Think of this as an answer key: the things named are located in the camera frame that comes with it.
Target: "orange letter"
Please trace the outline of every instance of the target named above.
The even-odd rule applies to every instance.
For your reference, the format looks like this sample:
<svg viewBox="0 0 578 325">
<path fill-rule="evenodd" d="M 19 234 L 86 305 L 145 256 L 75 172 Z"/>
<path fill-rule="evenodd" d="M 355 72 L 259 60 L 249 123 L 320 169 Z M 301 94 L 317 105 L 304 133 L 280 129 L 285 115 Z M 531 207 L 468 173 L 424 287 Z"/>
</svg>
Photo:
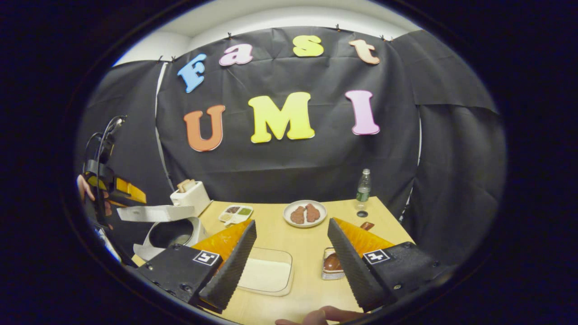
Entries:
<svg viewBox="0 0 578 325">
<path fill-rule="evenodd" d="M 373 45 L 365 43 L 365 41 L 362 39 L 352 40 L 351 42 L 349 42 L 349 45 L 355 46 L 357 55 L 360 57 L 360 59 L 363 60 L 363 62 L 369 64 L 379 63 L 379 58 L 372 56 L 371 52 L 369 51 L 369 50 L 375 51 L 375 47 L 373 47 Z"/>
<path fill-rule="evenodd" d="M 210 139 L 205 140 L 201 138 L 201 123 L 200 118 L 203 112 L 196 110 L 184 116 L 184 121 L 187 123 L 187 138 L 188 145 L 198 152 L 213 150 L 221 144 L 223 140 L 223 119 L 221 118 L 225 106 L 215 105 L 209 107 L 207 114 L 211 116 L 211 129 L 213 134 Z"/>
</svg>

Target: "black fabric backdrop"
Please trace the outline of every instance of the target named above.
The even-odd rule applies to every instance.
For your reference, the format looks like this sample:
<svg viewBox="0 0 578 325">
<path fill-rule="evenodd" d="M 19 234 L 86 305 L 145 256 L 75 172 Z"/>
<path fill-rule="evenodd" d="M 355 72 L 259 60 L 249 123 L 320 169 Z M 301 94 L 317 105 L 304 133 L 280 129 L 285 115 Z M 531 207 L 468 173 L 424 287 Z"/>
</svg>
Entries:
<svg viewBox="0 0 578 325">
<path fill-rule="evenodd" d="M 324 53 L 297 57 L 292 39 L 317 35 Z M 348 42 L 374 45 L 378 65 L 364 63 Z M 222 67 L 226 48 L 253 45 L 251 62 Z M 204 81 L 185 92 L 178 71 L 199 53 Z M 372 171 L 372 195 L 423 249 L 447 263 L 459 263 L 475 248 L 497 210 L 505 176 L 506 148 L 501 120 L 475 73 L 451 49 L 424 31 L 383 42 L 374 36 L 318 27 L 272 28 L 234 35 L 168 62 L 158 94 L 161 63 L 141 61 L 113 68 L 96 90 L 84 116 L 79 150 L 108 120 L 126 113 L 110 161 L 119 174 L 147 194 L 149 205 L 170 204 L 154 133 L 158 128 L 173 185 L 194 178 L 209 197 L 222 201 L 288 203 L 355 197 L 363 168 Z M 354 135 L 349 90 L 368 90 L 381 131 Z M 309 120 L 315 137 L 252 143 L 251 98 L 267 95 L 281 108 L 291 93 L 311 94 Z M 187 141 L 184 115 L 203 111 L 201 135 L 211 137 L 208 107 L 225 105 L 223 141 L 197 152 Z M 421 160 L 418 163 L 422 132 Z M 150 224 L 111 217 L 127 254 L 142 242 Z"/>
</svg>

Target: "foam letter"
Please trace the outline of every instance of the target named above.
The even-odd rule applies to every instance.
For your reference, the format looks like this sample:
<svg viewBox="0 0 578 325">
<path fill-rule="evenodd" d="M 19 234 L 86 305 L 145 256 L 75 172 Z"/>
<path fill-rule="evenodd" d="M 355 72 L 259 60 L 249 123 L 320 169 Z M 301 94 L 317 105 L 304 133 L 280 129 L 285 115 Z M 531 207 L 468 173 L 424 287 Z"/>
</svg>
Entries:
<svg viewBox="0 0 578 325">
<path fill-rule="evenodd" d="M 220 65 L 245 64 L 251 62 L 251 50 L 253 47 L 249 44 L 239 44 L 231 46 L 225 50 L 225 55 L 218 61 Z"/>
<path fill-rule="evenodd" d="M 202 62 L 207 58 L 206 54 L 199 54 L 191 62 L 187 63 L 179 73 L 178 76 L 183 77 L 185 84 L 187 84 L 187 93 L 192 92 L 198 85 L 200 85 L 205 77 L 198 76 L 197 73 L 203 73 L 205 71 L 205 65 Z"/>
<path fill-rule="evenodd" d="M 373 47 L 373 45 L 365 43 L 365 41 L 362 39 L 352 40 L 351 42 L 349 42 L 349 45 L 355 46 L 357 55 L 360 57 L 360 59 L 363 60 L 363 62 L 369 64 L 379 63 L 379 58 L 372 56 L 371 52 L 369 51 L 369 50 L 375 51 L 375 47 Z"/>
<path fill-rule="evenodd" d="M 315 136 L 315 130 L 309 125 L 309 111 L 307 102 L 311 99 L 309 93 L 292 93 L 287 96 L 283 108 L 273 103 L 269 96 L 254 97 L 249 100 L 249 106 L 255 113 L 255 134 L 251 136 L 251 142 L 269 142 L 271 134 L 267 132 L 267 126 L 273 131 L 275 138 L 281 140 L 287 129 L 287 123 L 291 127 L 287 133 L 290 139 L 309 139 Z"/>
<path fill-rule="evenodd" d="M 207 114 L 211 116 L 211 129 L 213 134 L 210 139 L 201 138 L 201 116 L 203 112 L 196 110 L 184 116 L 187 123 L 188 145 L 196 151 L 203 152 L 213 150 L 221 144 L 223 140 L 223 118 L 221 117 L 225 106 L 215 105 L 207 109 Z"/>
<path fill-rule="evenodd" d="M 355 126 L 351 129 L 353 134 L 377 134 L 379 126 L 373 121 L 371 104 L 369 99 L 373 96 L 367 90 L 350 90 L 345 93 L 345 97 L 351 100 L 353 104 L 353 113 L 355 114 Z"/>
<path fill-rule="evenodd" d="M 318 57 L 323 54 L 321 39 L 315 35 L 301 35 L 293 39 L 293 52 L 298 57 Z"/>
</svg>

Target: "blue letter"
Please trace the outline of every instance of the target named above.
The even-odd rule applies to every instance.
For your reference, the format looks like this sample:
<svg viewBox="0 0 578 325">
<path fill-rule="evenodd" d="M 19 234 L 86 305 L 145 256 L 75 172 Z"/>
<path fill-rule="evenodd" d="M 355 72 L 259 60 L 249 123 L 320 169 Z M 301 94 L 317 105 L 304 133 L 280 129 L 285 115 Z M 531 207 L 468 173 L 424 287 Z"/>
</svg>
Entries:
<svg viewBox="0 0 578 325">
<path fill-rule="evenodd" d="M 205 65 L 200 61 L 203 61 L 207 58 L 207 55 L 201 53 L 197 55 L 191 62 L 187 63 L 179 73 L 178 76 L 183 77 L 185 84 L 187 84 L 187 93 L 192 92 L 198 85 L 200 85 L 205 77 L 198 76 L 197 73 L 203 73 L 205 71 Z"/>
</svg>

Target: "water bottle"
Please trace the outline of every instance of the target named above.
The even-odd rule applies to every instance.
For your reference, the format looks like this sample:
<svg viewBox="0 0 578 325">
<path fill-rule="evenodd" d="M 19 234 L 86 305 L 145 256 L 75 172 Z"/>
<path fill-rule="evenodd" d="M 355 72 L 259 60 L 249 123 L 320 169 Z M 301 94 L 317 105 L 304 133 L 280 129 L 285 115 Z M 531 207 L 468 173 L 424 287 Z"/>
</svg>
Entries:
<svg viewBox="0 0 578 325">
<path fill-rule="evenodd" d="M 369 178 L 369 169 L 363 170 L 363 175 L 357 186 L 357 210 L 365 210 L 367 200 L 369 200 L 369 191 L 371 190 L 371 179 Z"/>
</svg>

